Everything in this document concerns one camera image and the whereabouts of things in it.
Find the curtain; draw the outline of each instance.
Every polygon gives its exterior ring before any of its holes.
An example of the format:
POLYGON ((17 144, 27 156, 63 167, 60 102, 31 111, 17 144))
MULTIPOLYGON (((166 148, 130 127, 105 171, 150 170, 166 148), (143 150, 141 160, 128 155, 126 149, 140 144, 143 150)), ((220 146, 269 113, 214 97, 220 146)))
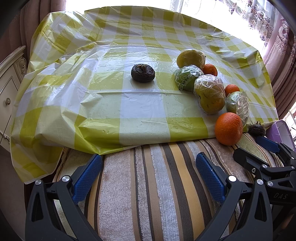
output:
POLYGON ((0 62, 18 47, 25 45, 30 57, 31 38, 43 18, 50 12, 65 10, 66 0, 30 0, 14 17, 0 38, 0 62))
POLYGON ((269 73, 279 119, 285 117, 296 101, 296 38, 286 20, 267 0, 219 0, 237 13, 250 29, 257 32, 257 41, 264 41, 262 55, 269 73))

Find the blue gripper pad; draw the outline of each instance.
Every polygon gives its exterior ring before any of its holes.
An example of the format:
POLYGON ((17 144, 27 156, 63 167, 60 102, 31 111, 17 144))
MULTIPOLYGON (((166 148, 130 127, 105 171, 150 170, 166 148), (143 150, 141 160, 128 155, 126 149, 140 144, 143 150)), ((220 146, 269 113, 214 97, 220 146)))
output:
POLYGON ((198 172, 202 176, 202 179, 207 185, 207 188, 209 189, 213 199, 220 203, 224 202, 225 186, 203 153, 198 153, 196 156, 195 165, 198 169, 198 172))
POLYGON ((278 144, 271 141, 270 139, 267 139, 266 137, 256 137, 256 143, 273 153, 278 153, 280 151, 278 144))
POLYGON ((72 199, 76 204, 86 198, 94 180, 100 173, 103 165, 102 157, 100 155, 93 155, 87 165, 74 185, 72 199))

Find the screw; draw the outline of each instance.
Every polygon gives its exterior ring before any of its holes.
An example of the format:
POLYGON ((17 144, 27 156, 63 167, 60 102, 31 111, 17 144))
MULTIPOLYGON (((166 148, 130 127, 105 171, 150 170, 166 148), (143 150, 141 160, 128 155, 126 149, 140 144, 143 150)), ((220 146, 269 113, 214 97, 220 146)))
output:
POLYGON ((228 179, 231 182, 235 182, 237 180, 237 178, 235 176, 229 176, 228 179))
POLYGON ((63 176, 62 177, 62 181, 63 182, 67 182, 67 181, 69 181, 70 180, 70 177, 69 176, 63 176))
POLYGON ((263 181, 262 181, 261 179, 257 179, 257 183, 258 183, 259 185, 262 185, 262 184, 263 184, 263 181))
POLYGON ((35 181, 35 185, 40 185, 42 183, 42 181, 40 179, 35 181))

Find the fruit wrapped in plastic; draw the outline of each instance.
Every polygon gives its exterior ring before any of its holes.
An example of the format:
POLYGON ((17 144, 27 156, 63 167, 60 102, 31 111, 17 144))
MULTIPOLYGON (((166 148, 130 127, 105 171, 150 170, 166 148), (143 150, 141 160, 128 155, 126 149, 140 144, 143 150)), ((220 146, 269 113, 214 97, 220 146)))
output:
POLYGON ((206 74, 198 77, 194 82, 194 92, 200 107, 207 114, 216 114, 225 105, 225 91, 223 81, 214 75, 206 74))
POLYGON ((245 92, 235 91, 226 98, 226 109, 228 112, 237 114, 242 119, 243 126, 249 118, 249 100, 245 92))
POLYGON ((195 65, 185 66, 178 69, 175 73, 175 81, 179 90, 186 90, 193 92, 194 81, 204 73, 195 65))

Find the pink curtain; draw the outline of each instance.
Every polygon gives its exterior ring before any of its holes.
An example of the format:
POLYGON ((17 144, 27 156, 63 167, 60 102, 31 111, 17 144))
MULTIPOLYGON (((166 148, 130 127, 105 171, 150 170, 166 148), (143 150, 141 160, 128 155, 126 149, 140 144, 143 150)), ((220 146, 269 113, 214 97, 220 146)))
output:
POLYGON ((0 62, 15 49, 25 45, 25 58, 28 63, 31 39, 39 23, 48 13, 63 11, 65 7, 66 0, 30 0, 0 38, 0 62))
POLYGON ((296 37, 285 19, 279 15, 263 55, 279 119, 288 113, 296 101, 295 50, 296 37))

